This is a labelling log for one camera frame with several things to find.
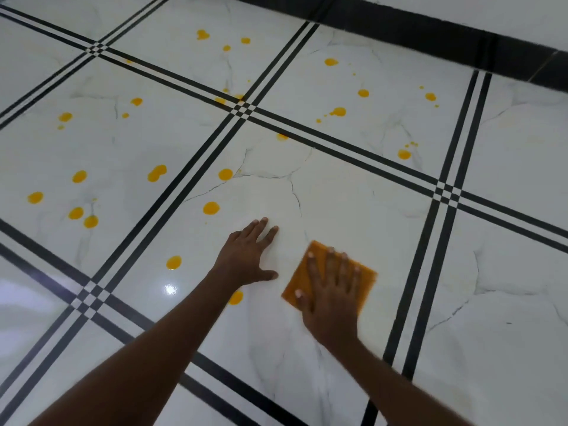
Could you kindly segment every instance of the finger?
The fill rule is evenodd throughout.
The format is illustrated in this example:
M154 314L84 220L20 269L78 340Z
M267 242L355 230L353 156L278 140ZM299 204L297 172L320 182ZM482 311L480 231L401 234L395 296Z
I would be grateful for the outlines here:
M278 272L276 272L275 270L260 270L259 271L259 276L257 277L257 280L259 281L270 281L271 279L276 279L278 278Z
M241 234L240 230L237 230L236 232L232 232L229 237L227 238L227 242L229 241L234 241L235 239L238 238L238 236Z
M337 286L343 288L346 292L349 288L349 259L347 254L341 254L341 262L339 264L339 277L337 278Z
M353 269L353 277L351 278L351 289L349 294L353 299L357 299L359 296L359 285L361 283L361 268L355 265Z
M272 229L268 230L268 233L266 233L264 239L259 242L259 247L261 248L262 251L266 250L266 247L268 247L268 245L272 243L272 241L274 240L274 236L276 236L276 233L278 233L277 225L275 225Z
M255 241L258 239L260 234L264 231L264 228L266 227L267 223L268 223L268 218L263 217L260 220L260 223L258 223L257 225L254 226L254 228L252 229L252 232L251 232L252 239L254 239Z
M254 226L256 226L259 223L258 220L254 220L252 221L249 225L247 225L243 231L241 232L240 237L247 237L248 235L251 234L252 229L254 228Z
M309 281L312 283L312 292L317 299L322 290L322 276L317 268L316 257L312 251L308 252L308 275Z
M306 323L306 321L309 320L312 315L312 303L310 302L306 294L302 292L302 290L298 289L294 292L294 294L296 296L296 301L298 302L298 308L300 308L300 311L302 311L304 323Z
M337 284L337 259L335 250L331 247L327 249L325 258L325 283L329 286Z

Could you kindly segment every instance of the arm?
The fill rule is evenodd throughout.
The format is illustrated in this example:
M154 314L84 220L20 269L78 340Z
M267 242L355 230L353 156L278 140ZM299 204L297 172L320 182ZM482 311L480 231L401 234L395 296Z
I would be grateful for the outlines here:
M151 329L89 372L31 425L153 424L197 348L241 285L278 277L259 260L278 227L267 218L231 233L211 271Z
M375 357L359 341L356 303L359 269L350 272L348 263L347 255L343 254L337 264L330 249L325 278L322 278L314 255L309 253L308 271L314 300L310 302L301 291L296 292L308 330L353 376L390 424L469 426L463 418Z

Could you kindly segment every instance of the yellow spill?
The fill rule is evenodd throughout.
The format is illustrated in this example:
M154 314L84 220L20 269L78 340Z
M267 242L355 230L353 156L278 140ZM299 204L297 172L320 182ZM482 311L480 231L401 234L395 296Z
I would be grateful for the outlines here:
M32 193L28 196L28 201L31 204L38 204L42 200L43 200L43 193L40 191L36 191L35 193Z
M167 259L166 267L170 270L177 269L181 266L181 257L180 256L173 256Z
M238 305L243 300L243 292L238 290L233 293L231 299L229 299L229 305Z
M83 216L84 212L83 212L83 208L73 208L71 209L71 212L69 212L69 214L67 215L70 219L72 220L78 220L79 218L81 218Z
M70 114L68 112L63 112L62 114L59 115L58 119L61 122L67 122L67 121L70 121L72 117L73 117L73 114Z
M148 174L148 180L150 182L156 182L160 179L161 175L165 175L167 173L167 167L165 164L160 164L152 169L152 171Z
M398 158L400 158L400 159L408 160L408 158L410 158L411 156L412 156L412 154L405 149L399 149L398 150Z
M87 179L87 172L84 170L80 170L77 173L75 173L75 175L73 175L72 179L75 184L79 184L83 182L85 179Z
M333 112L330 112L330 115L345 116L346 113L347 111L344 107L336 107Z
M220 180L229 180L233 177L233 171L231 169L223 169L219 172Z
M216 201L210 201L203 207L203 213L207 215L215 215L219 212L219 209L221 209L221 207Z
M205 30L197 30L197 40L205 40L209 38L209 34Z
M96 217L96 215L89 215L87 218L85 218L85 221L83 221L83 225L87 229L92 229L93 227L96 227L97 224L99 224L99 219Z

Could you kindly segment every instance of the dark wall trim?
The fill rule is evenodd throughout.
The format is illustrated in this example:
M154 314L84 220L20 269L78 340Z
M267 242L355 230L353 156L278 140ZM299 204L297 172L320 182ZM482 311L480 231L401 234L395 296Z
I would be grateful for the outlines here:
M365 0L239 0L568 92L568 52Z

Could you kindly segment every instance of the tile floor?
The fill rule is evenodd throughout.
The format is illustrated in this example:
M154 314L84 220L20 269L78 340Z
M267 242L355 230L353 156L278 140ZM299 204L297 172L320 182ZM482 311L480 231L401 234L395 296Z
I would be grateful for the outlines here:
M567 422L565 94L234 0L5 0L0 33L0 425L263 215L280 278L159 424L385 424L280 298L312 239L379 272L360 336L406 377L479 425Z

